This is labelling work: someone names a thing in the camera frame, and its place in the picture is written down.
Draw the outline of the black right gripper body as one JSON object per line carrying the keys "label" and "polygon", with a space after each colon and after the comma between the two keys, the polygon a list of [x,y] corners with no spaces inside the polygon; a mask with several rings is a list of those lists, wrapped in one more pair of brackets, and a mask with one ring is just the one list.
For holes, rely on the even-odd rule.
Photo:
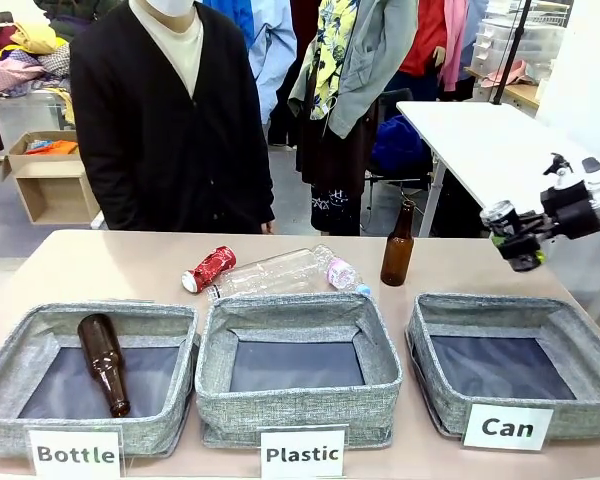
{"label": "black right gripper body", "polygon": [[578,239],[600,231],[600,219],[591,205],[592,195],[580,180],[572,186],[551,187],[540,194],[550,237]]}

